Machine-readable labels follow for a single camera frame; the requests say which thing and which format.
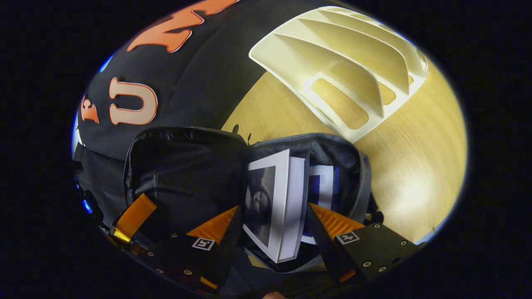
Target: book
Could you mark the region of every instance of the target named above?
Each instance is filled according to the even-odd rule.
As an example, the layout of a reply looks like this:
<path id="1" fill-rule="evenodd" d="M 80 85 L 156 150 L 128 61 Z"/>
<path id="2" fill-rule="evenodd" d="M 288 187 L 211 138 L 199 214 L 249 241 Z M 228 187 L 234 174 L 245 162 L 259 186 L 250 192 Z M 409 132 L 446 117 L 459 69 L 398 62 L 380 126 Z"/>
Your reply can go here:
<path id="1" fill-rule="evenodd" d="M 309 167 L 309 191 L 307 201 L 325 209 L 338 212 L 339 168 L 328 165 Z M 301 241 L 316 244 L 310 226 L 305 223 Z"/>
<path id="2" fill-rule="evenodd" d="M 306 210 L 305 159 L 290 150 L 248 165 L 243 229 L 274 262 L 297 258 Z"/>

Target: black metal plate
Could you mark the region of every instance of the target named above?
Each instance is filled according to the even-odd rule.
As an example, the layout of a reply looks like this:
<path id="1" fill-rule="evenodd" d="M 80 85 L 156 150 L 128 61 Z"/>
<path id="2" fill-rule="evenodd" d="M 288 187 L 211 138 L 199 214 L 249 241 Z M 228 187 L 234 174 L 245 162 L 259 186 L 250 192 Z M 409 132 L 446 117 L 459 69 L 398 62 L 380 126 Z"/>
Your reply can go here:
<path id="1" fill-rule="evenodd" d="M 160 269 L 162 275 L 195 289 L 217 247 L 213 240 L 180 235 L 161 241 L 139 259 L 153 269 Z"/>
<path id="2" fill-rule="evenodd" d="M 394 269 L 420 249 L 381 223 L 340 234 L 335 243 L 355 262 L 357 272 L 369 280 Z"/>

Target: backpack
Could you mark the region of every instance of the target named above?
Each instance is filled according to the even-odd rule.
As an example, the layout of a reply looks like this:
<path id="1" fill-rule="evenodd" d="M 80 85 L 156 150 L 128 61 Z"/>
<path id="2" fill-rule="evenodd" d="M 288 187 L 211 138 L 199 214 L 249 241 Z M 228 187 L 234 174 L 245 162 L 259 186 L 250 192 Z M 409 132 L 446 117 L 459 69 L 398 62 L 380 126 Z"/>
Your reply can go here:
<path id="1" fill-rule="evenodd" d="M 324 133 L 278 138 L 248 145 L 234 132 L 199 127 L 158 127 L 141 132 L 126 155 L 125 204 L 145 194 L 157 209 L 133 239 L 149 250 L 171 234 L 186 232 L 216 215 L 242 205 L 247 163 L 290 149 L 310 158 L 310 165 L 339 168 L 342 215 L 364 224 L 382 222 L 371 196 L 371 169 L 366 155 L 345 139 Z M 365 219 L 366 213 L 371 221 Z M 317 246 L 301 242 L 297 259 L 275 264 L 246 235 L 237 250 L 254 255 L 275 273 L 293 273 L 322 262 Z"/>

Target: white 3d-printed part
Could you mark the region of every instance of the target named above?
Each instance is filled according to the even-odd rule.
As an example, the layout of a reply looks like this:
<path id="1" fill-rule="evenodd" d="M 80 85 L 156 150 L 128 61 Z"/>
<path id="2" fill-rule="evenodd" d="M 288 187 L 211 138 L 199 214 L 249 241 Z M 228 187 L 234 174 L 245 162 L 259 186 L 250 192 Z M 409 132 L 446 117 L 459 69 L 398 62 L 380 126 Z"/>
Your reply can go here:
<path id="1" fill-rule="evenodd" d="M 352 143 L 399 109 L 428 75 L 427 63 L 412 43 L 374 19 L 336 6 L 287 21 L 253 46 L 249 56 Z M 311 89 L 319 79 L 362 108 L 367 122 L 356 129 L 346 125 Z M 383 102 L 379 84 L 395 93 L 390 103 Z"/>

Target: blue light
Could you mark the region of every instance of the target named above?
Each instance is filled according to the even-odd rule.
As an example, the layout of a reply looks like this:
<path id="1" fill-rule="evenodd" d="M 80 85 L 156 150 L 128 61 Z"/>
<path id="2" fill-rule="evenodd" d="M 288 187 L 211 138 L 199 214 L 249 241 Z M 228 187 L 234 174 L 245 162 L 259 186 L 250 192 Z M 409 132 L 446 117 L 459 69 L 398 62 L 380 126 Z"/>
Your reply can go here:
<path id="1" fill-rule="evenodd" d="M 107 59 L 106 62 L 104 62 L 104 64 L 102 65 L 102 67 L 100 68 L 100 73 L 103 72 L 103 70 L 105 70 L 105 68 L 107 67 L 107 65 L 109 64 L 109 62 L 111 61 L 111 58 L 113 58 L 113 55 L 111 55 L 111 57 L 109 57 L 109 59 Z"/>
<path id="2" fill-rule="evenodd" d="M 92 214 L 93 213 L 93 209 L 90 208 L 89 204 L 87 203 L 86 200 L 83 200 L 82 201 L 83 205 L 85 206 L 85 210 L 87 210 L 87 212 L 89 212 L 89 214 Z"/>

